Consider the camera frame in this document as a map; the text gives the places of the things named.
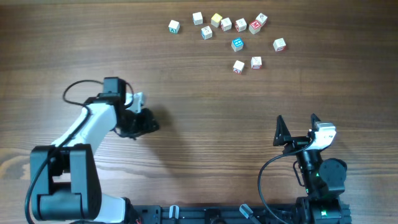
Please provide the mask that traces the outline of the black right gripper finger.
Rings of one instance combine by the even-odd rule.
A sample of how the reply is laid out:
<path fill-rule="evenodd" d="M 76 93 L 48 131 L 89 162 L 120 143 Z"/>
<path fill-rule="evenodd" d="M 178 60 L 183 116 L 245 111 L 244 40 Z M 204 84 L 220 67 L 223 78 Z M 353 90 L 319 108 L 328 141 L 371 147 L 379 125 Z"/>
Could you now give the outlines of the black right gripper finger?
<path fill-rule="evenodd" d="M 273 146 L 284 146 L 292 142 L 292 137 L 281 115 L 278 115 Z"/>
<path fill-rule="evenodd" d="M 319 130 L 318 124 L 321 121 L 320 118 L 315 113 L 312 113 L 310 119 L 312 124 L 312 131 L 318 131 Z"/>

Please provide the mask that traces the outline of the red letter A block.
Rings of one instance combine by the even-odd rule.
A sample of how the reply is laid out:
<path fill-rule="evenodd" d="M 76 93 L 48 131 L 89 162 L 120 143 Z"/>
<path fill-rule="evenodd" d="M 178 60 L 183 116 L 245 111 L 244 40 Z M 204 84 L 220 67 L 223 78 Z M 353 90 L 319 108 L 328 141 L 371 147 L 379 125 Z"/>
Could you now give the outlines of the red letter A block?
<path fill-rule="evenodd" d="M 233 72 L 242 74 L 243 69 L 244 69 L 244 62 L 241 62 L 239 60 L 235 61 L 233 65 Z"/>

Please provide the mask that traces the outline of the blue top spiral block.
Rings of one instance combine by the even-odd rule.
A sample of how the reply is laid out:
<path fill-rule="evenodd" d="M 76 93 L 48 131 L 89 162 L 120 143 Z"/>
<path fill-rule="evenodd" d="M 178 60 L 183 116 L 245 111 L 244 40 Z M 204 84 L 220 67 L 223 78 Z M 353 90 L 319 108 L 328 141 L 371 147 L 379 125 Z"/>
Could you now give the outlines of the blue top spiral block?
<path fill-rule="evenodd" d="M 242 50 L 243 47 L 244 47 L 244 42 L 243 42 L 243 40 L 242 40 L 240 37 L 238 37 L 238 38 L 233 39 L 233 40 L 231 41 L 231 47 L 232 47 L 232 49 L 233 49 L 235 52 L 240 51 L 240 50 Z"/>

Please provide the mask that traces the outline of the red top wooden block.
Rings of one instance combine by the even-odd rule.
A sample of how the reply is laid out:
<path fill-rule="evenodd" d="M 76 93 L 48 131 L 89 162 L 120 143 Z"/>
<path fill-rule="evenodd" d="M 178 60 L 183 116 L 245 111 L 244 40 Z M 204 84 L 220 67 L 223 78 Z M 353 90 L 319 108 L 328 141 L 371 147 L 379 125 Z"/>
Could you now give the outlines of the red top wooden block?
<path fill-rule="evenodd" d="M 261 30 L 261 23 L 258 20 L 254 20 L 249 24 L 249 31 L 251 34 L 257 34 Z"/>

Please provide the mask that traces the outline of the letter B wooden block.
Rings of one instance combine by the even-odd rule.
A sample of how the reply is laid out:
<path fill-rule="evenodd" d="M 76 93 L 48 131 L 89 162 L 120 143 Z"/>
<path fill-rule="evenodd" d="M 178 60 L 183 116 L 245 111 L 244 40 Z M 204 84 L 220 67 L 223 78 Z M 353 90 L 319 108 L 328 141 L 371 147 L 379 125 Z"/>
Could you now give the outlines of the letter B wooden block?
<path fill-rule="evenodd" d="M 211 27 L 206 26 L 206 27 L 201 28 L 201 36 L 203 37 L 204 40 L 212 38 L 213 32 L 211 30 Z"/>

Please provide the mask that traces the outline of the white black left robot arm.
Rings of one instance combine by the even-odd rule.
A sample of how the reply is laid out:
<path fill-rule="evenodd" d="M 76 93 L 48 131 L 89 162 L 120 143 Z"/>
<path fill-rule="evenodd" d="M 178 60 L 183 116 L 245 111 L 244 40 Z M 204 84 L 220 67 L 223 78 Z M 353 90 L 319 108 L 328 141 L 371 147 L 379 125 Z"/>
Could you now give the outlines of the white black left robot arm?
<path fill-rule="evenodd" d="M 159 130 L 145 96 L 118 77 L 106 77 L 103 90 L 77 105 L 82 108 L 68 131 L 30 153 L 30 185 L 24 212 L 28 223 L 142 223 L 125 197 L 102 193 L 94 154 L 111 131 L 136 139 Z"/>

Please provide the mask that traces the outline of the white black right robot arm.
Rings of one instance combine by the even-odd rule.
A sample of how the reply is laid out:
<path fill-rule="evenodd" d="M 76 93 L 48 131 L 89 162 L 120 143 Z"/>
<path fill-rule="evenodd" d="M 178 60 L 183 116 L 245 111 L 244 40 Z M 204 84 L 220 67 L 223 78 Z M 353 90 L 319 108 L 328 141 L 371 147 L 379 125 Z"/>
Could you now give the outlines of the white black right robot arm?
<path fill-rule="evenodd" d="M 312 128 L 306 136 L 293 137 L 281 115 L 277 117 L 274 146 L 284 146 L 282 154 L 295 156 L 296 178 L 307 190 L 299 197 L 292 210 L 293 223 L 351 223 L 349 206 L 341 203 L 345 192 L 346 162 L 322 159 L 321 152 L 331 146 L 336 127 L 311 115 Z"/>

